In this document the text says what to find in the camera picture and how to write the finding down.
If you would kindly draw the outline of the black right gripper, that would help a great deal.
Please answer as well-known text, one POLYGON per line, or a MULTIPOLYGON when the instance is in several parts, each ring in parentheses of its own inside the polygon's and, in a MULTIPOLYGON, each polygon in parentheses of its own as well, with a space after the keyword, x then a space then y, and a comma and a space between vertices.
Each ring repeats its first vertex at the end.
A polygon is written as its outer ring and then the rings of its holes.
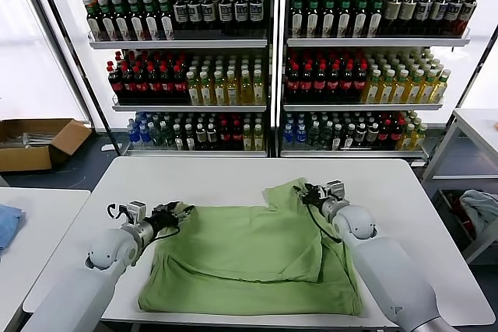
POLYGON ((300 199, 306 206, 314 206, 319 211, 331 211, 331 188, 303 183, 295 186, 294 190, 300 193, 300 199))

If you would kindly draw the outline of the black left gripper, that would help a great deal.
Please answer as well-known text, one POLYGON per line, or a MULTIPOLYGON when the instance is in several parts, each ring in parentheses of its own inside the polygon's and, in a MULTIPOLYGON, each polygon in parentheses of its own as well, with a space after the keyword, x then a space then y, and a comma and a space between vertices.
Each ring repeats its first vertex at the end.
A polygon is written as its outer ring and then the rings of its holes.
POLYGON ((149 224, 154 233, 175 228, 186 221, 194 209, 194 205, 186 205, 182 201, 171 201, 166 206, 157 206, 152 210, 149 216, 149 224))

